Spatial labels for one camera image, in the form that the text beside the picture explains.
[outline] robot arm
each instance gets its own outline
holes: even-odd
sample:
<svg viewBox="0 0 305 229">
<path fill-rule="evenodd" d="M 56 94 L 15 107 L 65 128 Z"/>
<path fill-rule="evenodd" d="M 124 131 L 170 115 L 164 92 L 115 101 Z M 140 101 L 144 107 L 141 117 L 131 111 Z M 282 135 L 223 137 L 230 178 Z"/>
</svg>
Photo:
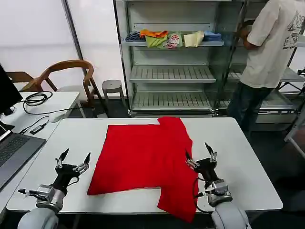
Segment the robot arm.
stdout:
<svg viewBox="0 0 305 229">
<path fill-rule="evenodd" d="M 208 203 L 215 208 L 212 219 L 216 229 L 251 229 L 245 211 L 239 209 L 232 203 L 232 195 L 228 190 L 228 185 L 223 179 L 218 178 L 215 168 L 217 166 L 217 152 L 205 143 L 210 153 L 210 158 L 200 161 L 193 161 L 186 152 L 186 163 L 197 173 L 203 176 L 205 181 L 205 194 L 200 192 L 194 198 L 208 197 Z"/>
<path fill-rule="evenodd" d="M 90 153 L 83 163 L 78 166 L 63 164 L 69 149 L 56 158 L 57 166 L 55 171 L 57 177 L 51 185 L 40 185 L 37 190 L 18 190 L 22 194 L 35 197 L 36 207 L 25 214 L 19 224 L 18 229 L 55 229 L 58 224 L 56 214 L 62 209 L 63 199 L 67 195 L 67 187 L 79 181 L 79 176 L 89 168 Z"/>
</svg>

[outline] metal pole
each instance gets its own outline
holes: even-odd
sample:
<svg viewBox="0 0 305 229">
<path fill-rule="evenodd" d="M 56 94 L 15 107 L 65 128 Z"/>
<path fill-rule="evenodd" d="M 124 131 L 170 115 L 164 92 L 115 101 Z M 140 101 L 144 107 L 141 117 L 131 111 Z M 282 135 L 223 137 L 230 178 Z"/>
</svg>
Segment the metal pole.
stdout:
<svg viewBox="0 0 305 229">
<path fill-rule="evenodd" d="M 74 46 L 75 46 L 76 51 L 77 51 L 77 55 L 78 55 L 80 60 L 84 60 L 84 58 L 82 56 L 82 52 L 81 52 L 80 43 L 78 41 L 76 30 L 75 30 L 75 27 L 74 27 L 73 18 L 72 18 L 71 11 L 70 11 L 70 8 L 69 8 L 68 0 L 61 0 L 61 3 L 62 3 L 62 6 L 63 6 L 63 9 L 65 10 L 66 19 L 67 19 L 67 22 L 68 22 L 68 25 L 69 25 L 69 28 L 70 28 L 70 32 L 71 32 L 71 35 L 72 35 L 72 38 L 73 38 Z M 87 70 L 85 68 L 82 68 L 82 71 L 83 71 L 84 75 L 87 74 Z"/>
<path fill-rule="evenodd" d="M 126 80 L 126 71 L 125 71 L 125 65 L 124 65 L 124 59 L 123 59 L 123 50 L 122 50 L 122 44 L 121 44 L 120 25 L 119 25 L 118 12 L 117 12 L 117 8 L 116 8 L 116 1 L 115 0 L 113 0 L 113 7 L 114 7 L 115 23 L 116 23 L 116 27 L 117 27 L 117 34 L 118 34 L 118 39 L 119 39 L 119 47 L 120 47 L 120 52 L 121 52 L 121 62 L 122 62 L 122 69 L 123 69 L 123 75 L 124 75 L 126 97 L 127 97 L 127 107 L 131 111 L 131 106 L 130 106 L 130 102 L 129 102 L 129 95 L 128 95 L 128 86 L 127 86 L 127 80 Z"/>
<path fill-rule="evenodd" d="M 241 7 L 241 10 L 239 11 L 238 22 L 237 22 L 236 29 L 235 29 L 236 33 L 238 33 L 238 31 L 240 30 L 240 26 L 243 24 L 243 22 L 245 20 L 249 4 L 250 4 L 250 0 L 243 1 L 243 5 Z M 224 92 L 224 87 L 228 80 L 228 75 L 229 75 L 229 71 L 231 68 L 231 62 L 232 62 L 236 47 L 238 45 L 238 41 L 239 41 L 239 37 L 234 34 L 233 38 L 232 38 L 231 51 L 230 51 L 227 66 L 226 66 L 226 72 L 224 73 L 222 84 L 221 84 L 220 88 L 218 89 L 218 92 L 216 95 L 216 100 L 215 100 L 216 102 L 214 103 L 214 109 L 218 108 L 219 102 L 220 102 L 220 96 Z"/>
</svg>

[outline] white t-shirt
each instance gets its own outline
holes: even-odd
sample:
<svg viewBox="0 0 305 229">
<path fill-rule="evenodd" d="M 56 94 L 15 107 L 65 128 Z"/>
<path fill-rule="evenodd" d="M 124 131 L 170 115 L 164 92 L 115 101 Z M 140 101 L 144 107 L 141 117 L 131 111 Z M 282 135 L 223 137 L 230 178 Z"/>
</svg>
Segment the white t-shirt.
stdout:
<svg viewBox="0 0 305 229">
<path fill-rule="evenodd" d="M 254 88 L 276 88 L 299 38 L 305 0 L 269 0 L 247 38 L 260 46 L 248 53 L 241 82 Z"/>
</svg>

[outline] cable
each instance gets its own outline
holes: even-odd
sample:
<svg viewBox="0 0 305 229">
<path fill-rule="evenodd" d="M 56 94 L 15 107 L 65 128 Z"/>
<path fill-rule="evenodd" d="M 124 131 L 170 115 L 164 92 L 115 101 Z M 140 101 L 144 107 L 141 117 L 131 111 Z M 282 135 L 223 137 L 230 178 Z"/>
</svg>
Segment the cable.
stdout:
<svg viewBox="0 0 305 229">
<path fill-rule="evenodd" d="M 200 196 L 198 196 L 198 195 L 196 196 L 196 195 L 194 194 L 194 192 L 195 192 L 195 185 L 196 185 L 196 182 L 197 182 L 198 180 L 204 181 L 204 180 L 201 179 L 200 177 L 197 177 L 197 178 L 195 179 L 194 183 L 193 183 L 193 198 L 194 198 L 194 204 L 195 204 L 196 208 L 197 208 L 200 212 L 206 213 L 206 214 L 210 214 L 210 212 L 208 212 L 208 211 L 203 211 L 203 210 L 202 210 L 200 207 L 198 207 L 198 205 L 197 205 L 197 199 L 198 199 Z"/>
<path fill-rule="evenodd" d="M 43 112 L 43 113 L 31 113 L 26 110 L 26 105 L 27 106 L 39 106 L 43 103 L 45 103 L 48 99 L 50 99 L 53 96 L 53 92 L 45 91 L 45 92 L 36 92 L 34 94 L 29 95 L 28 97 L 25 98 L 25 100 L 22 100 L 20 103 L 23 103 L 23 109 L 25 113 L 29 115 L 48 115 L 52 114 L 55 112 L 60 112 L 60 111 L 69 111 L 69 110 L 78 110 L 78 109 L 83 109 L 83 107 L 75 107 L 75 108 L 68 108 L 68 109 L 62 109 L 62 110 L 56 110 L 56 111 L 49 111 L 49 112 Z"/>
<path fill-rule="evenodd" d="M 33 123 L 32 125 L 30 125 L 30 126 L 24 128 L 23 130 L 21 130 L 21 131 L 19 132 L 19 134 L 21 134 L 21 135 L 25 134 L 25 133 L 28 131 L 28 129 L 30 129 L 31 127 L 33 127 L 35 124 L 37 124 L 40 120 L 42 120 L 42 119 L 44 119 L 44 118 L 48 118 L 48 121 L 41 125 L 41 126 L 45 126 L 45 125 L 48 124 L 49 121 L 50 121 L 50 117 L 49 117 L 49 116 L 44 116 L 44 117 L 38 119 L 38 120 L 37 120 L 35 123 Z"/>
<path fill-rule="evenodd" d="M 15 106 L 12 106 L 11 108 L 14 108 L 14 109 L 11 111 L 11 114 L 9 114 L 9 115 L 12 115 L 16 111 L 16 107 Z"/>
</svg>

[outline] wooden chair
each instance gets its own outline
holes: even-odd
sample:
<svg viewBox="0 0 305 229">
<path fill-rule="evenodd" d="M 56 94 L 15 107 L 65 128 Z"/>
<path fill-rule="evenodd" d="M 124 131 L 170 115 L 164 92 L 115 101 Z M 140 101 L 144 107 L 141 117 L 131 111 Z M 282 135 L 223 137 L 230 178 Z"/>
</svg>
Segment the wooden chair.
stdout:
<svg viewBox="0 0 305 229">
<path fill-rule="evenodd" d="M 31 82 L 34 80 L 29 74 L 25 72 L 6 72 L 8 77 L 20 92 L 42 92 L 40 85 L 33 85 Z"/>
<path fill-rule="evenodd" d="M 65 86 L 61 88 L 57 88 L 53 82 L 49 79 L 49 76 L 52 72 L 57 72 L 61 71 L 64 69 L 69 69 L 69 68 L 84 68 L 87 69 L 87 74 L 84 77 L 84 80 L 81 85 L 71 85 L 71 86 Z M 94 94 L 97 94 L 99 100 L 101 101 L 101 104 L 103 107 L 104 104 L 102 103 L 102 96 L 94 82 L 94 79 L 92 77 L 94 72 L 94 68 L 91 63 L 87 61 L 82 61 L 82 60 L 69 60 L 69 61 L 62 61 L 59 63 L 56 63 L 50 67 L 48 67 L 40 77 L 36 78 L 34 80 L 35 85 L 41 85 L 43 81 L 46 81 L 48 85 L 56 92 L 79 92 L 79 102 L 78 106 L 80 108 L 82 116 L 85 118 L 85 114 L 83 110 L 81 109 L 81 104 L 80 102 L 86 102 L 90 107 L 93 106 L 93 100 L 94 100 Z"/>
</svg>

